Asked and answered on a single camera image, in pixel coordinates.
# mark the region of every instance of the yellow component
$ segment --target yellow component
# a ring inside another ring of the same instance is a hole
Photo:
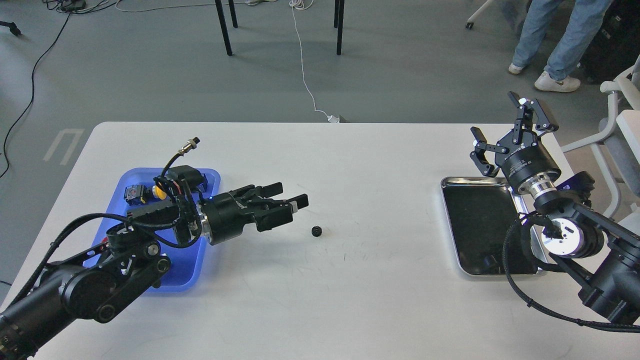
[[[154,194],[154,197],[156,197],[156,199],[160,199],[160,200],[166,199],[166,192],[162,191],[156,185],[154,185],[154,187],[151,188],[151,192]]]

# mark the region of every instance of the blue tray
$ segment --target blue tray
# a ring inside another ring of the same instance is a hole
[[[218,193],[220,186],[220,174],[210,168],[199,168],[206,178],[209,186],[207,191],[203,193],[204,197],[211,197]],[[158,176],[162,172],[162,168],[133,168],[127,171],[119,180],[118,185],[113,192],[109,206],[107,207],[107,213],[124,215],[127,211],[134,206],[130,206],[124,201],[124,190],[127,186],[133,184],[142,184],[145,186],[153,186],[154,176]],[[194,195],[194,199],[198,200],[198,195]],[[93,239],[92,245],[99,244],[104,238],[106,231],[117,225],[117,220],[103,219],[98,233]],[[176,242],[173,230],[167,229],[157,232],[158,235],[163,238]],[[158,293],[179,293],[192,287],[200,276],[200,270],[202,269],[202,259],[204,257],[204,250],[208,246],[205,239],[200,238],[198,242],[186,249],[175,249],[163,244],[161,252],[165,253],[171,259],[171,269],[162,278],[162,286],[159,288],[149,288],[147,292]],[[97,257],[91,258],[84,262],[85,266],[93,266],[97,262]]]

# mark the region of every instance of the metal tray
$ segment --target metal tray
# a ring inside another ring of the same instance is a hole
[[[502,244],[507,229],[517,213],[528,212],[522,196],[515,194],[503,177],[446,177],[440,185],[460,269],[473,276],[504,275]],[[533,228],[531,239],[533,254],[546,262]],[[511,273],[542,273],[542,269],[530,265],[520,249],[518,242],[509,255]]]

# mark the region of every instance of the shoe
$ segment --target shoe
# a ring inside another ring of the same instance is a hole
[[[509,73],[511,75],[518,75],[519,73],[522,72],[522,69],[524,69],[524,67],[519,67],[519,66],[511,64],[511,65],[509,65],[509,70],[508,71],[509,71]]]
[[[580,80],[567,76],[560,81],[556,81],[549,76],[548,72],[543,71],[533,85],[540,91],[573,92],[580,87]]]

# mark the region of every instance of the black table leg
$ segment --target black table leg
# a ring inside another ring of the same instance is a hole
[[[227,32],[227,22],[225,21],[225,13],[222,11],[222,0],[216,0],[216,10],[218,11],[218,18],[220,20],[220,29],[222,30],[222,39],[225,41],[225,47],[227,48],[227,55],[233,55],[231,51],[231,43],[229,42],[229,33]]]
[[[338,9],[338,48],[336,54],[342,54],[342,23],[344,22],[344,0],[339,0],[340,6]]]
[[[236,6],[234,5],[234,0],[229,0],[229,10],[231,11],[231,23],[233,23],[234,28],[238,28],[238,20],[236,18]]]
[[[333,27],[334,28],[338,28],[338,9],[340,8],[339,6],[339,0],[335,0],[335,11],[333,12]]]

